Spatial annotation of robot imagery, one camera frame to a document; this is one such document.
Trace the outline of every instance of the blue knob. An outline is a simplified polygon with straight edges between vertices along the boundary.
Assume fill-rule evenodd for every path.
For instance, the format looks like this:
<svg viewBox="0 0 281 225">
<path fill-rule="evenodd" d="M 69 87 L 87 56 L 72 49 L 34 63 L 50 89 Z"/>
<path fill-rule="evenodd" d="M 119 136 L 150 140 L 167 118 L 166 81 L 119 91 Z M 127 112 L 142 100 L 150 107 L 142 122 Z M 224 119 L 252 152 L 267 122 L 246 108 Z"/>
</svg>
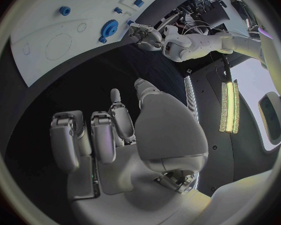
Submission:
<svg viewBox="0 0 281 225">
<path fill-rule="evenodd" d="M 103 43 L 103 44 L 106 44 L 107 40 L 106 40 L 105 37 L 101 36 L 101 37 L 99 38 L 99 42 L 100 42 L 100 43 Z"/>
<path fill-rule="evenodd" d="M 116 7 L 116 8 L 114 9 L 114 11 L 117 12 L 118 14 L 122 14 L 122 13 L 123 13 L 123 10 L 120 9 L 119 7 Z"/>
<path fill-rule="evenodd" d="M 59 9 L 59 12 L 60 12 L 63 16 L 67 16 L 67 15 L 70 14 L 71 9 L 70 9 L 68 6 L 62 6 L 62 7 Z"/>
<path fill-rule="evenodd" d="M 129 22 L 127 22 L 127 24 L 130 26 L 130 24 L 134 24 L 134 21 L 129 20 Z"/>
<path fill-rule="evenodd" d="M 140 8 L 144 4 L 144 1 L 143 0 L 136 0 L 134 2 L 134 4 Z"/>
</svg>

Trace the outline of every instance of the white robotic arm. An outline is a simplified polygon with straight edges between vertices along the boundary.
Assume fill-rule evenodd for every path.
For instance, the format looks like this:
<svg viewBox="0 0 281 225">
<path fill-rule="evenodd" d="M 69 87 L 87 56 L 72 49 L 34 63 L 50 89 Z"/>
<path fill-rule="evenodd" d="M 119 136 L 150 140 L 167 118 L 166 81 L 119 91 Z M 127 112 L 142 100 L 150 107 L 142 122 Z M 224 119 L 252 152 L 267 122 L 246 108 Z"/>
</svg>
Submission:
<svg viewBox="0 0 281 225">
<path fill-rule="evenodd" d="M 163 55 L 175 62 L 197 59 L 211 51 L 223 54 L 237 52 L 260 60 L 265 64 L 261 43 L 247 37 L 234 36 L 221 31 L 215 35 L 178 33 L 176 26 L 167 25 L 164 29 L 165 39 L 151 26 L 132 23 L 129 36 L 140 49 L 162 51 Z"/>
</svg>

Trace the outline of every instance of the blue block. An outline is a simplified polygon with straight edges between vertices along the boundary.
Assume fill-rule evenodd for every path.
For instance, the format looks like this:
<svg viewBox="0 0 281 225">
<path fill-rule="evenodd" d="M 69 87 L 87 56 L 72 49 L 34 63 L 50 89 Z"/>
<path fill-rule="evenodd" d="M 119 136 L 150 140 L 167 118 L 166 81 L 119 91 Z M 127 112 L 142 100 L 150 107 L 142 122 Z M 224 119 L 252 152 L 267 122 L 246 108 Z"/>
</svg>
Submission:
<svg viewBox="0 0 281 225">
<path fill-rule="evenodd" d="M 134 2 L 134 4 L 140 8 L 144 4 L 144 1 L 143 0 L 136 0 Z"/>
</svg>

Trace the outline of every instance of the robotic arm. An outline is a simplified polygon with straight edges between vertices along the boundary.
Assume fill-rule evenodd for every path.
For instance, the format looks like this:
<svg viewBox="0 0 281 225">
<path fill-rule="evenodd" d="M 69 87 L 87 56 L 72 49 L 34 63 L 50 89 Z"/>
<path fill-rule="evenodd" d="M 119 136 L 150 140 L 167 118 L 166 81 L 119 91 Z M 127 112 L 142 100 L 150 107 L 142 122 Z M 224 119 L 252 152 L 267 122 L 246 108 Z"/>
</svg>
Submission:
<svg viewBox="0 0 281 225">
<path fill-rule="evenodd" d="M 174 62 L 183 62 L 206 56 L 211 51 L 223 54 L 237 52 L 260 60 L 265 64 L 261 43 L 247 37 L 234 36 L 221 31 L 215 35 L 178 33 L 176 26 L 167 25 L 164 28 L 165 38 L 153 27 L 132 23 L 129 37 L 140 49 L 147 51 L 162 51 L 163 55 Z"/>
</svg>

